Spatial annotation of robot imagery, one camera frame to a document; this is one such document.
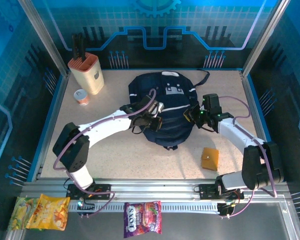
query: glass panel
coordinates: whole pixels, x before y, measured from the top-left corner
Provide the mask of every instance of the glass panel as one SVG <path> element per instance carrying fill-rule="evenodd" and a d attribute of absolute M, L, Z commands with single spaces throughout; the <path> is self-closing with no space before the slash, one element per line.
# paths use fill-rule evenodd
<path fill-rule="evenodd" d="M 0 239 L 27 177 L 59 76 L 18 1 L 0 1 Z"/>
<path fill-rule="evenodd" d="M 291 0 L 250 74 L 300 207 L 300 0 Z"/>
<path fill-rule="evenodd" d="M 242 68 L 277 0 L 34 0 L 64 61 L 72 34 L 103 69 Z"/>

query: navy blue backpack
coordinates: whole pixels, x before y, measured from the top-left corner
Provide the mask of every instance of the navy blue backpack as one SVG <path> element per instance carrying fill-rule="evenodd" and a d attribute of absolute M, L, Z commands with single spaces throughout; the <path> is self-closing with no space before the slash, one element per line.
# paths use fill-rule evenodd
<path fill-rule="evenodd" d="M 129 84 L 130 103 L 139 102 L 156 89 L 155 99 L 164 104 L 164 109 L 158 114 L 162 117 L 162 125 L 158 131 L 141 128 L 148 141 L 163 146 L 167 150 L 176 150 L 190 135 L 193 123 L 189 122 L 184 112 L 198 103 L 196 87 L 203 85 L 210 73 L 205 72 L 202 81 L 193 85 L 192 82 L 178 72 L 151 72 L 137 76 Z"/>

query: beige table surface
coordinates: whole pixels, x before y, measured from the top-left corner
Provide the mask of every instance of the beige table surface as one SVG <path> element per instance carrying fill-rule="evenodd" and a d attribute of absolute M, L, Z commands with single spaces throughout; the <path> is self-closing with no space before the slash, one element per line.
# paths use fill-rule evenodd
<path fill-rule="evenodd" d="M 128 84 L 138 75 L 155 70 L 104 70 L 105 85 L 97 95 L 90 95 L 90 103 L 80 106 L 73 95 L 80 89 L 76 80 L 70 77 L 48 153 L 44 162 L 42 178 L 65 178 L 64 172 L 53 170 L 56 156 L 52 152 L 65 124 L 86 124 L 106 117 L 122 105 L 129 103 Z M 202 80 L 198 70 L 179 70 L 193 84 Z M 197 87 L 199 102 L 202 95 L 216 93 L 219 96 L 235 96 L 247 102 L 238 71 L 211 71 L 208 81 Z M 220 99 L 223 112 L 233 116 L 245 116 L 244 105 L 232 99 Z M 251 118 L 240 119 L 251 133 L 256 134 Z M 201 168 L 204 147 L 219 150 L 218 172 Z M 220 134 L 193 127 L 191 135 L 175 151 L 147 141 L 143 134 L 135 135 L 131 130 L 118 132 L 95 144 L 89 150 L 87 168 L 94 178 L 107 179 L 214 179 L 217 175 L 239 171 L 243 156 Z"/>

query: white reflective stripe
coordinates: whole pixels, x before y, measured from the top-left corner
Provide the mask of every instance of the white reflective stripe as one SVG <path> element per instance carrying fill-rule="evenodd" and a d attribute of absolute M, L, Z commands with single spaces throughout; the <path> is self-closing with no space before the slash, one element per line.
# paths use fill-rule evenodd
<path fill-rule="evenodd" d="M 179 74 L 177 72 L 174 72 L 174 71 L 163 71 L 162 75 L 179 77 Z"/>
<path fill-rule="evenodd" d="M 183 105 L 183 106 L 171 107 L 171 108 L 165 108 L 161 112 L 163 113 L 163 112 L 170 111 L 170 110 L 183 109 L 183 108 L 186 108 L 186 107 L 189 107 L 189 106 L 190 106 L 190 104 Z"/>

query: knife block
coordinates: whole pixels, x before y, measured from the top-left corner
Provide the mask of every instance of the knife block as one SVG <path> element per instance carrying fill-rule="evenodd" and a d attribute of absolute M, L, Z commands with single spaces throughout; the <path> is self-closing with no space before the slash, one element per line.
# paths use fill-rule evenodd
<path fill-rule="evenodd" d="M 99 58 L 91 53 L 85 53 L 86 59 L 77 60 L 73 58 L 68 62 L 77 83 L 88 93 L 96 95 L 105 85 L 104 76 L 102 75 Z"/>

